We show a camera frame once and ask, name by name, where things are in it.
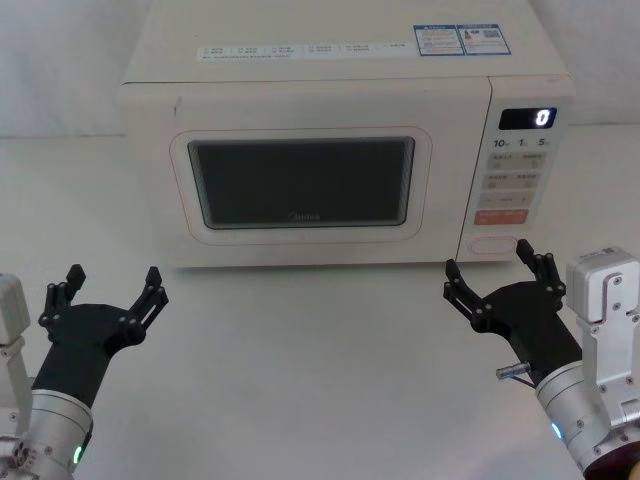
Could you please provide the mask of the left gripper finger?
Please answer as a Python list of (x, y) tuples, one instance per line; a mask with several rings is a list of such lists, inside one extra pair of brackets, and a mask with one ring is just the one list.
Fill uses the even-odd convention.
[(57, 342), (62, 314), (71, 306), (72, 300), (85, 280), (86, 274), (82, 266), (73, 264), (64, 281), (47, 285), (44, 311), (38, 319), (38, 324), (46, 330), (47, 338), (51, 343)]
[(146, 332), (168, 304), (163, 280), (156, 266), (149, 268), (144, 288), (134, 304), (118, 318), (118, 333), (123, 345), (139, 345)]

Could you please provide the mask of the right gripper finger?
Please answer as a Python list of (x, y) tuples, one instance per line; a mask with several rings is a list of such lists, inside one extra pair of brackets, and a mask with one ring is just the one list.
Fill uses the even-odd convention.
[(536, 253), (526, 239), (517, 241), (516, 254), (534, 275), (536, 283), (555, 303), (561, 303), (566, 294), (566, 285), (560, 279), (554, 255), (551, 252)]
[(446, 261), (445, 276), (444, 299), (468, 320), (474, 331), (488, 331), (492, 306), (466, 284), (455, 260)]

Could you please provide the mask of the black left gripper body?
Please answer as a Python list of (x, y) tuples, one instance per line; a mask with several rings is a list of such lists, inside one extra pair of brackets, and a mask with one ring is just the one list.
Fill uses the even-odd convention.
[(51, 342), (32, 384), (92, 407), (111, 359), (136, 344), (136, 318), (103, 304), (82, 304), (45, 312), (38, 319)]

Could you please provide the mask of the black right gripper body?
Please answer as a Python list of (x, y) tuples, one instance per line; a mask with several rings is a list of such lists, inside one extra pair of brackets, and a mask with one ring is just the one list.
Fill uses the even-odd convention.
[(473, 329), (504, 338), (530, 366), (537, 386), (554, 371), (582, 359), (582, 349), (559, 316), (565, 288), (534, 281), (499, 288), (473, 307)]

